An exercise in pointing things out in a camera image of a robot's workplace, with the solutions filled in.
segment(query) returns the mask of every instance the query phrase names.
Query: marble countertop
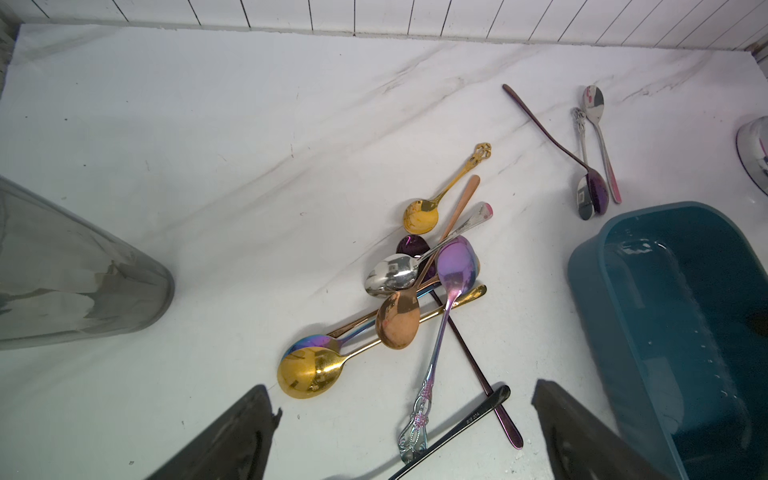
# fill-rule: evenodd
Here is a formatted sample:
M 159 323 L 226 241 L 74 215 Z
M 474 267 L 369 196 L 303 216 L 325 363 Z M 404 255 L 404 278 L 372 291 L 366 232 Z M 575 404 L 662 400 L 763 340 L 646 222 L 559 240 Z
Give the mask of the marble countertop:
M 602 89 L 622 205 L 578 217 L 582 172 L 502 83 L 575 150 L 570 109 L 585 85 Z M 438 322 L 405 350 L 350 360 L 315 399 L 283 394 L 276 366 L 294 340 L 378 306 L 362 280 L 405 234 L 404 206 L 486 141 L 470 205 L 495 216 L 467 238 L 488 294 L 453 317 L 491 384 L 511 387 L 526 446 L 490 415 L 408 478 L 551 478 L 537 379 L 614 426 L 565 276 L 571 252 L 612 216 L 698 200 L 768 262 L 768 197 L 734 147 L 765 114 L 768 82 L 745 52 L 24 25 L 0 101 L 0 174 L 149 253 L 177 292 L 139 333 L 0 352 L 0 478 L 144 478 L 256 384 L 283 409 L 265 478 L 387 478 Z M 446 333 L 431 438 L 481 397 Z

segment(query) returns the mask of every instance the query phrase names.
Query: long-handled spoon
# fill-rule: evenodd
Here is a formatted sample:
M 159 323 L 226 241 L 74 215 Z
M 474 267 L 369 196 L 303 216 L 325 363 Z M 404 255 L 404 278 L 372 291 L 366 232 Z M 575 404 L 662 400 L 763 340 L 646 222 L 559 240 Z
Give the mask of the long-handled spoon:
M 589 165 L 589 162 L 587 162 L 587 141 L 584 138 L 584 119 L 586 115 L 579 107 L 573 109 L 573 114 L 574 120 L 576 120 L 579 142 L 581 143 L 581 159 L 584 160 L 585 165 Z M 576 187 L 576 210 L 582 220 L 589 220 L 594 216 L 594 205 L 592 205 L 592 199 L 589 197 L 586 175 L 579 179 L 578 186 Z
M 456 205 L 448 226 L 445 228 L 443 238 L 448 236 L 479 184 L 480 177 L 472 175 L 461 199 L 458 201 L 458 205 Z M 416 297 L 416 292 L 434 260 L 435 255 L 430 256 L 414 285 L 388 296 L 379 308 L 379 313 L 376 314 L 376 333 L 382 343 L 391 349 L 406 348 L 416 337 L 416 332 L 419 331 L 419 299 Z
M 611 195 L 614 198 L 614 202 L 621 203 L 621 195 L 619 194 L 619 186 L 616 183 L 616 177 L 614 176 L 614 168 L 611 166 L 611 159 L 608 158 L 608 150 L 605 148 L 605 140 L 603 139 L 603 131 L 600 129 L 600 119 L 603 116 L 603 109 L 605 108 L 605 101 L 603 100 L 603 92 L 595 85 L 590 85 L 584 89 L 584 113 L 587 115 L 593 125 L 594 129 L 598 133 L 598 140 L 600 141 L 600 153 L 603 155 L 603 165 L 605 166 L 605 176 L 608 177 L 608 186 L 611 189 Z
M 459 433 L 464 432 L 470 425 L 472 425 L 473 423 L 477 422 L 479 419 L 489 414 L 491 410 L 498 409 L 498 407 L 502 406 L 502 403 L 509 398 L 510 394 L 511 394 L 511 390 L 509 389 L 508 386 L 506 385 L 500 386 L 498 390 L 496 390 L 492 395 L 490 395 L 487 399 L 483 400 L 483 402 L 478 406 L 478 408 L 472 410 L 472 412 L 469 415 L 467 415 L 461 422 L 456 424 L 455 427 L 450 429 L 448 433 L 440 437 L 440 440 L 433 443 L 432 446 L 426 449 L 425 451 L 417 452 L 414 455 L 413 461 L 409 462 L 406 466 L 398 470 L 397 473 L 389 477 L 389 480 L 399 480 L 400 478 L 402 478 L 403 475 L 413 470 L 425 458 L 435 453 L 437 449 L 445 445 L 447 442 L 451 441 L 451 439 L 453 439 Z
M 405 253 L 412 257 L 418 257 L 420 255 L 423 255 L 427 251 L 429 251 L 429 245 L 427 244 L 426 240 L 421 238 L 419 235 L 406 235 L 402 240 L 400 240 L 400 243 L 398 243 L 397 251 L 399 253 Z M 439 305 L 442 304 L 440 297 L 437 295 L 437 293 L 435 293 L 434 290 L 432 290 L 429 293 L 432 294 L 432 298 L 435 299 L 437 304 Z M 488 383 L 488 380 L 485 378 L 485 375 L 483 375 L 482 370 L 480 370 L 480 366 L 475 361 L 475 357 L 472 356 L 472 352 L 469 351 L 469 347 L 464 342 L 464 339 L 462 338 L 462 334 L 458 331 L 458 327 L 456 327 L 456 324 L 453 323 L 453 319 L 451 319 L 450 316 L 448 316 L 448 325 L 451 327 L 451 330 L 453 330 L 453 333 L 456 335 L 456 339 L 458 340 L 459 345 L 462 346 L 462 350 L 464 350 L 464 354 L 466 355 L 467 360 L 469 360 L 469 364 L 472 365 L 472 370 L 475 371 L 475 375 L 478 377 L 478 380 L 480 381 L 480 385 L 482 386 L 483 392 L 485 392 L 487 396 L 491 396 L 493 394 L 493 388 L 491 387 L 491 384 Z M 509 417 L 509 414 L 505 410 L 504 406 L 499 405 L 494 410 L 496 413 L 496 417 L 498 418 L 499 422 L 502 424 L 502 429 L 504 430 L 504 433 L 507 435 L 507 439 L 512 444 L 512 446 L 514 446 L 516 449 L 523 448 L 523 437 L 522 435 L 520 435 L 518 428 L 515 426 L 515 423 Z
M 444 245 L 454 238 L 462 235 L 467 230 L 477 227 L 493 217 L 493 209 L 486 202 L 481 202 L 477 211 L 467 219 L 460 227 L 453 230 L 443 241 L 435 245 L 429 252 L 425 252 L 421 258 L 413 258 L 404 253 L 396 253 L 378 262 L 368 274 L 364 283 L 366 292 L 373 296 L 388 296 L 397 290 L 404 290 L 412 286 L 419 276 L 419 265 L 424 263 L 431 255 L 439 251 Z
M 491 144 L 478 144 L 475 147 L 475 153 L 467 160 L 462 171 L 451 180 L 451 183 L 437 197 L 431 200 L 415 200 L 411 202 L 402 215 L 402 225 L 406 228 L 406 231 L 408 233 L 416 233 L 417 235 L 432 231 L 439 219 L 437 205 L 443 196 L 448 193 L 451 187 L 456 185 L 458 179 L 489 157 L 491 157 Z
M 421 298 L 427 293 L 432 292 L 439 285 L 439 283 L 440 282 L 437 278 L 437 272 L 435 271 L 432 274 L 432 278 L 422 283 L 422 287 L 416 293 L 416 296 Z M 371 313 L 367 313 L 366 315 L 363 315 L 360 318 L 347 323 L 345 326 L 341 326 L 338 329 L 333 330 L 327 335 L 305 336 L 301 340 L 297 340 L 293 345 L 291 345 L 283 354 L 283 358 L 292 352 L 296 352 L 298 349 L 304 348 L 305 346 L 322 346 L 335 352 L 341 352 L 341 347 L 344 346 L 345 343 L 349 342 L 352 338 L 374 325 L 376 322 L 376 314 L 378 312 L 379 309 L 373 310 Z
M 454 308 L 485 295 L 485 285 L 479 285 L 462 296 Z M 444 311 L 444 307 L 424 314 L 419 322 L 425 322 Z M 294 399 L 308 399 L 331 388 L 341 376 L 344 362 L 367 349 L 379 345 L 380 339 L 361 346 L 349 355 L 340 355 L 322 346 L 307 346 L 290 353 L 277 367 L 277 383 L 280 388 Z
M 432 407 L 432 387 L 435 385 L 435 369 L 440 355 L 442 337 L 445 333 L 445 325 L 451 312 L 451 306 L 462 293 L 468 291 L 477 278 L 478 265 L 475 252 L 467 239 L 459 237 L 440 250 L 437 259 L 437 274 L 440 277 L 448 299 L 445 301 L 445 312 L 437 332 L 435 348 L 432 358 L 429 360 L 424 383 L 413 403 L 413 412 L 408 425 L 400 433 L 397 441 L 400 450 L 400 458 L 408 463 L 414 459 L 416 452 L 427 449 L 427 422 L 429 422 L 429 410 Z
M 522 108 L 523 111 L 528 114 L 531 120 L 533 120 L 533 123 L 535 123 L 541 129 L 541 132 L 546 135 L 547 138 L 550 139 L 557 148 L 562 150 L 569 157 L 573 158 L 578 164 L 587 169 L 587 186 L 589 187 L 589 197 L 592 200 L 592 205 L 594 205 L 594 212 L 598 215 L 604 214 L 608 209 L 608 202 L 610 199 L 608 198 L 608 188 L 605 186 L 605 180 L 603 180 L 603 177 L 598 173 L 597 170 L 581 161 L 579 157 L 573 155 L 566 147 L 560 145 L 560 143 L 549 134 L 547 129 L 544 128 L 544 125 L 542 125 L 538 118 L 536 118 L 536 115 L 534 115 L 533 112 L 525 105 L 525 102 L 523 102 L 522 98 L 520 98 L 509 85 L 504 84 L 502 85 L 502 88 L 504 88 L 504 91 L 506 91 L 507 94 L 512 97 L 512 100 L 520 105 L 520 108 Z

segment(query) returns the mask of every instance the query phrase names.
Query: purple spoon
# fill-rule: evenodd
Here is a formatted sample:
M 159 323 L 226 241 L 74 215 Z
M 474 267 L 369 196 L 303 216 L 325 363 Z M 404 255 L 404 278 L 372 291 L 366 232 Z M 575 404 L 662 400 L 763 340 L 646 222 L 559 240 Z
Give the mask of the purple spoon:
M 411 257 L 420 257 L 428 251 L 429 244 L 419 235 L 406 235 L 402 238 L 402 240 L 400 240 L 400 243 L 397 244 L 397 253 L 405 253 Z M 430 273 L 428 273 L 427 276 L 431 277 L 434 275 L 434 273 Z M 432 294 L 432 298 L 435 299 L 437 304 L 442 305 L 442 300 L 440 300 L 440 297 L 437 295 L 437 293 L 434 291 L 430 293 Z M 491 384 L 488 383 L 485 375 L 483 375 L 482 370 L 480 370 L 480 366 L 475 361 L 475 357 L 472 356 L 472 352 L 469 351 L 469 347 L 467 347 L 467 344 L 464 343 L 462 334 L 459 333 L 456 324 L 453 323 L 453 320 L 450 316 L 448 317 L 448 324 L 451 326 L 451 330 L 453 330 L 453 333 L 456 335 L 456 339 L 458 340 L 459 345 L 462 346 L 462 350 L 464 350 L 464 354 L 467 356 L 469 364 L 472 365 L 472 369 L 475 370 L 475 375 L 478 377 L 480 385 L 482 385 L 483 392 L 485 392 L 487 396 L 491 396 L 493 394 L 493 388 L 491 388 Z M 494 412 L 496 413 L 496 417 L 498 418 L 499 422 L 502 424 L 502 429 L 507 435 L 507 439 L 512 444 L 512 446 L 516 449 L 523 448 L 523 437 L 520 435 L 518 428 L 509 417 L 509 414 L 507 413 L 507 410 L 504 408 L 504 406 L 497 406 L 494 409 Z
M 432 407 L 432 387 L 435 385 L 435 368 L 440 355 L 442 337 L 445 334 L 445 324 L 448 322 L 453 303 L 462 293 L 468 292 L 472 288 L 477 273 L 478 263 L 475 251 L 464 237 L 456 237 L 438 253 L 437 274 L 440 283 L 448 293 L 448 299 L 445 301 L 445 313 L 440 322 L 440 330 L 438 330 L 435 348 L 432 351 L 432 359 L 429 361 L 422 388 L 413 404 L 410 422 L 398 438 L 397 446 L 400 450 L 400 458 L 405 463 L 411 462 L 415 453 L 427 449 L 426 426 L 429 421 L 429 410 Z

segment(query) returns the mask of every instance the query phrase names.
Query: gray glass vase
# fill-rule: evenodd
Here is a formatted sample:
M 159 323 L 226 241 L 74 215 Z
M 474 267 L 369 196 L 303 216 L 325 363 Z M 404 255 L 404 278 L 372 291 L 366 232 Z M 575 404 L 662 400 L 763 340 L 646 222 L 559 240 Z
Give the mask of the gray glass vase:
M 157 261 L 0 177 L 0 349 L 135 332 L 173 297 Z

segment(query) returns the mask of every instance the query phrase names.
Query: teal plastic basin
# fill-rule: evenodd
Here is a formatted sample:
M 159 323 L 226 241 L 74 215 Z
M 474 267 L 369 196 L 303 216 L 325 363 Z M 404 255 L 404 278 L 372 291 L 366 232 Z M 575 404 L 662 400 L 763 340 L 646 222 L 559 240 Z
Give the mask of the teal plastic basin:
M 568 281 L 627 443 L 670 478 L 768 472 L 768 277 L 733 222 L 694 202 L 620 215 Z

